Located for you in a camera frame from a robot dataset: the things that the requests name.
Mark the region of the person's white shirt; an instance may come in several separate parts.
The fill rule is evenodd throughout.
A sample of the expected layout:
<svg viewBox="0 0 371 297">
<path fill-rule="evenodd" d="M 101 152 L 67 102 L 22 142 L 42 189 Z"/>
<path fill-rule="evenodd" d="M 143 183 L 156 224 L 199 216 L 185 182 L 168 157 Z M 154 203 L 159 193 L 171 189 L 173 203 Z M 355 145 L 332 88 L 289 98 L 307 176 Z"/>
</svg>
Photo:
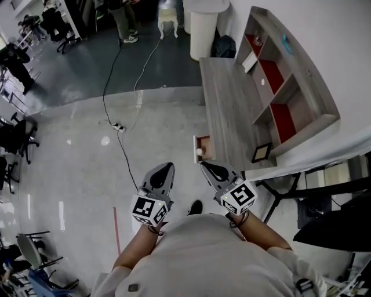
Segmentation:
<svg viewBox="0 0 371 297">
<path fill-rule="evenodd" d="M 100 274 L 91 297 L 326 297 L 323 277 L 293 250 L 264 250 L 230 221 L 199 214 L 162 225 L 151 254 Z"/>
</svg>

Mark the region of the white box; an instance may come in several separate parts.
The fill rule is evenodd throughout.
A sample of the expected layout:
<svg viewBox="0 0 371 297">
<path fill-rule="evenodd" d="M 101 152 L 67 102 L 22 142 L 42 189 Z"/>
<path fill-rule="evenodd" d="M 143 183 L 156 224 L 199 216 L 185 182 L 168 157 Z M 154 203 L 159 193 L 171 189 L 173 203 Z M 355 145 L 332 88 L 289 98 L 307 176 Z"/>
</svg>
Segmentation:
<svg viewBox="0 0 371 297">
<path fill-rule="evenodd" d="M 256 63 L 257 63 L 257 56 L 255 55 L 254 52 L 250 52 L 247 58 L 242 63 L 244 72 L 248 73 Z"/>
</svg>

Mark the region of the black bag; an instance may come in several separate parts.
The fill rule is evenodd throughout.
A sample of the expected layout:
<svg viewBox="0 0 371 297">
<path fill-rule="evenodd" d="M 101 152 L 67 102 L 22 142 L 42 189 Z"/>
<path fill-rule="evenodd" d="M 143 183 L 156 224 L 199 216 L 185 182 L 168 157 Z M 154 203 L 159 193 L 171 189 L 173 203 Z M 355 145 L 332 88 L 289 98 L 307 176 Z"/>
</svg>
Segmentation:
<svg viewBox="0 0 371 297">
<path fill-rule="evenodd" d="M 228 35 L 216 39 L 212 47 L 212 57 L 233 59 L 236 55 L 235 41 Z"/>
</svg>

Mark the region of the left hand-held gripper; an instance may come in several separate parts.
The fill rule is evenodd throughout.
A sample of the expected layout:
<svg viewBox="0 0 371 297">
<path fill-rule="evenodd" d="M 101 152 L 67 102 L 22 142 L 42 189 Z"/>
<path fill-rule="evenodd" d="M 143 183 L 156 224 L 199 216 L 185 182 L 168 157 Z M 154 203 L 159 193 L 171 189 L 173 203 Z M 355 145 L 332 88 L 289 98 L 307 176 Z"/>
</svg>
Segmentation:
<svg viewBox="0 0 371 297">
<path fill-rule="evenodd" d="M 146 173 L 130 207 L 133 218 L 139 223 L 158 226 L 163 221 L 173 205 L 168 195 L 173 187 L 174 174 L 173 163 L 160 164 Z"/>
</svg>

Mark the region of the person's right forearm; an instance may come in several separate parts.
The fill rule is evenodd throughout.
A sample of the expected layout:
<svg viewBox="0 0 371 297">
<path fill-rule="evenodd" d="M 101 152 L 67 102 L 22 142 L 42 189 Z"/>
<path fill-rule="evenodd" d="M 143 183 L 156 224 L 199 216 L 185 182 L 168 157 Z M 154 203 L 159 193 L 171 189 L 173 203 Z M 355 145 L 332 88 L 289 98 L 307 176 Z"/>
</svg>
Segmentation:
<svg viewBox="0 0 371 297">
<path fill-rule="evenodd" d="M 283 237 L 262 222 L 250 210 L 248 211 L 250 214 L 247 221 L 238 228 L 247 241 L 258 245 L 264 250 L 268 250 L 272 247 L 292 250 L 289 243 Z M 229 212 L 228 217 L 238 223 L 242 219 L 243 214 L 235 215 Z"/>
</svg>

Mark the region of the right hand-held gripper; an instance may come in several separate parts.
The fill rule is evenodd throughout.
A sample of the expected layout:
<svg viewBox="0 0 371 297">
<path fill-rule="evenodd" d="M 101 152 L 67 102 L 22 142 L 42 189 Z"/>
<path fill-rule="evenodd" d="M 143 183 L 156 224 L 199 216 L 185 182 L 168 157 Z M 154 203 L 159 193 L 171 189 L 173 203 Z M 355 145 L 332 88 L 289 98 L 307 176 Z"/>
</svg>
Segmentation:
<svg viewBox="0 0 371 297">
<path fill-rule="evenodd" d="M 229 163 L 202 161 L 200 166 L 222 207 L 235 215 L 241 215 L 253 206 L 257 198 L 254 187 L 249 181 L 243 180 L 242 175 Z"/>
</svg>

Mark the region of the black monitor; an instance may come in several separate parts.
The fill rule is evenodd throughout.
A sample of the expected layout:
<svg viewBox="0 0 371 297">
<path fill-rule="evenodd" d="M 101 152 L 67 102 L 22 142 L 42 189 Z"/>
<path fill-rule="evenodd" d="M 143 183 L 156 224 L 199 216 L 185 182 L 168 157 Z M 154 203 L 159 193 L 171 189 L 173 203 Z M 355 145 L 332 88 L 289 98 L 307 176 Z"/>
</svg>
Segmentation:
<svg viewBox="0 0 371 297">
<path fill-rule="evenodd" d="M 348 252 L 371 252 L 371 200 L 343 205 L 306 224 L 293 240 Z"/>
</svg>

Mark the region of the person's left forearm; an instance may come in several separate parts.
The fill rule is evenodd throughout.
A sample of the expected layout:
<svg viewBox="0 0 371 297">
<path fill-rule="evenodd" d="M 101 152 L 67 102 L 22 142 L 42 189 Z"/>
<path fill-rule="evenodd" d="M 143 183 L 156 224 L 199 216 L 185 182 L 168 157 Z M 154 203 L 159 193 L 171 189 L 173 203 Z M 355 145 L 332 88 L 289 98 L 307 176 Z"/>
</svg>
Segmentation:
<svg viewBox="0 0 371 297">
<path fill-rule="evenodd" d="M 155 228 L 160 231 L 162 225 L 163 222 L 160 222 Z M 142 258 L 151 254 L 156 246 L 158 237 L 148 230 L 147 225 L 141 225 L 136 235 L 116 259 L 112 269 L 125 267 L 132 270 Z"/>
</svg>

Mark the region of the red wooden drawer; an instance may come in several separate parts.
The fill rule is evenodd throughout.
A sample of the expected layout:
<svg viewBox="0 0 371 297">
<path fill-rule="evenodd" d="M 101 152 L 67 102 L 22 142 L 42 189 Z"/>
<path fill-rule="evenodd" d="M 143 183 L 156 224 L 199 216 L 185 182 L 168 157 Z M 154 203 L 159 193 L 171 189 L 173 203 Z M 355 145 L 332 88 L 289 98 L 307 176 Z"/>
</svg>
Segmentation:
<svg viewBox="0 0 371 297">
<path fill-rule="evenodd" d="M 203 148 L 205 154 L 203 156 L 198 156 L 196 153 L 197 148 Z M 208 161 L 214 159 L 214 148 L 209 135 L 207 136 L 193 136 L 193 153 L 194 153 L 194 163 L 199 164 L 202 161 Z"/>
</svg>

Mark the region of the gray chair with black frame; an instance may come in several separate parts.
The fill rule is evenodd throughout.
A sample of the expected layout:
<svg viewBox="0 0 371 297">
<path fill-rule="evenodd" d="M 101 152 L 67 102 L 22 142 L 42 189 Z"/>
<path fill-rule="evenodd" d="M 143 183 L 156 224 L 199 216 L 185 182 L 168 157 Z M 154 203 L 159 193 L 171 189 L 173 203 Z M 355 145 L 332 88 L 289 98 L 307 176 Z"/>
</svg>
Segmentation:
<svg viewBox="0 0 371 297">
<path fill-rule="evenodd" d="M 59 257 L 52 260 L 43 260 L 39 248 L 35 245 L 34 240 L 42 239 L 41 235 L 48 233 L 50 233 L 49 230 L 27 234 L 19 233 L 16 236 L 17 246 L 19 247 L 23 258 L 31 264 L 33 270 L 44 269 L 64 259 L 63 257 Z"/>
</svg>

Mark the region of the gray wooden shelf unit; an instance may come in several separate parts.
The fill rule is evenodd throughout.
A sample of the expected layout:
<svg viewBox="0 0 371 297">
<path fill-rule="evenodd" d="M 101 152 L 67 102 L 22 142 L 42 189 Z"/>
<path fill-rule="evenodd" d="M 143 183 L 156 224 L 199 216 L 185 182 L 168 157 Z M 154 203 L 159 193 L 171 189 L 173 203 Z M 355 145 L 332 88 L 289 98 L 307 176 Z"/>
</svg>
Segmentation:
<svg viewBox="0 0 371 297">
<path fill-rule="evenodd" d="M 265 32 L 262 46 L 253 44 L 256 31 Z M 282 44 L 283 34 L 290 41 L 293 55 Z M 257 56 L 257 63 L 247 74 L 252 76 L 263 105 L 254 124 L 269 130 L 271 156 L 288 152 L 340 118 L 309 55 L 276 16 L 257 6 L 250 10 L 237 54 L 241 65 L 250 52 Z"/>
</svg>

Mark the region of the white cylinder pedestal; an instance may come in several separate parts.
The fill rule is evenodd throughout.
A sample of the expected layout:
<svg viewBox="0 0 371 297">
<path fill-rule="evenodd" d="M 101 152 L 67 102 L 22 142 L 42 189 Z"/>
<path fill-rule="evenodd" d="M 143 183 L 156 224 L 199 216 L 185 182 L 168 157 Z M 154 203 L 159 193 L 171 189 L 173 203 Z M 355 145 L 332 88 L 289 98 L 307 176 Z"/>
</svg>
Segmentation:
<svg viewBox="0 0 371 297">
<path fill-rule="evenodd" d="M 209 57 L 218 15 L 228 9 L 230 0 L 185 0 L 190 12 L 190 56 L 193 60 Z"/>
</svg>

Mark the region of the white table with black legs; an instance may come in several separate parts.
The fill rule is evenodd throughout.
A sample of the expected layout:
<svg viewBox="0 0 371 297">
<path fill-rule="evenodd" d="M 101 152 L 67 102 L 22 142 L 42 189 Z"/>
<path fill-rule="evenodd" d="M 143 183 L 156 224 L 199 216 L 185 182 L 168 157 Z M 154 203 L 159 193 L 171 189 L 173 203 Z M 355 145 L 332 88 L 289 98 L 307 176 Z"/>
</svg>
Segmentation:
<svg viewBox="0 0 371 297">
<path fill-rule="evenodd" d="M 337 164 L 371 151 L 371 125 L 349 135 L 334 132 L 334 126 L 281 156 L 277 166 L 245 171 L 249 181 L 294 175 L 329 164 Z"/>
</svg>

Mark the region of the black office chair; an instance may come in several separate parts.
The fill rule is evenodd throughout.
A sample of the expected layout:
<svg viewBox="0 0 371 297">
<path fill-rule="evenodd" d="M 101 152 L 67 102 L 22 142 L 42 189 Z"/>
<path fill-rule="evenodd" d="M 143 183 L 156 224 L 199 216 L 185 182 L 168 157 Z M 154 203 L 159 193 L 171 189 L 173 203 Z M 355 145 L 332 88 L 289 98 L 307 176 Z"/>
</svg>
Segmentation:
<svg viewBox="0 0 371 297">
<path fill-rule="evenodd" d="M 25 157 L 29 165 L 31 160 L 28 155 L 28 147 L 30 145 L 40 146 L 33 136 L 38 127 L 25 118 L 19 120 L 17 113 L 11 116 L 11 120 L 16 123 L 13 125 L 0 118 L 0 147 L 7 153 L 19 155 L 21 158 Z"/>
<path fill-rule="evenodd" d="M 17 165 L 18 162 L 8 164 L 6 158 L 0 156 L 0 191 L 3 190 L 4 184 L 7 183 L 9 185 L 10 193 L 15 194 L 12 188 L 12 181 L 14 181 L 15 183 L 20 182 L 13 177 L 13 171 Z"/>
<path fill-rule="evenodd" d="M 42 21 L 40 25 L 50 36 L 52 42 L 60 43 L 56 50 L 62 55 L 65 54 L 67 45 L 77 41 L 75 34 L 72 33 L 71 25 L 63 20 L 60 11 L 55 8 L 49 8 L 42 12 Z"/>
</svg>

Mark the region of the gray wooden desk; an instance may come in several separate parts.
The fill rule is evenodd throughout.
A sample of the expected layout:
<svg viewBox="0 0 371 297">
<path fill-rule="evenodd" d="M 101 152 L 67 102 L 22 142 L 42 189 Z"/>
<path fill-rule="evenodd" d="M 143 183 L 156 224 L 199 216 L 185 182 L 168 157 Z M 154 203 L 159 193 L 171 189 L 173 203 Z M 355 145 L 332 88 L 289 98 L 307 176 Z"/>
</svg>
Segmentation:
<svg viewBox="0 0 371 297">
<path fill-rule="evenodd" d="M 238 171 L 272 168 L 276 159 L 254 163 L 256 148 L 272 141 L 269 130 L 254 124 L 263 110 L 251 75 L 235 59 L 199 61 L 213 158 Z"/>
</svg>

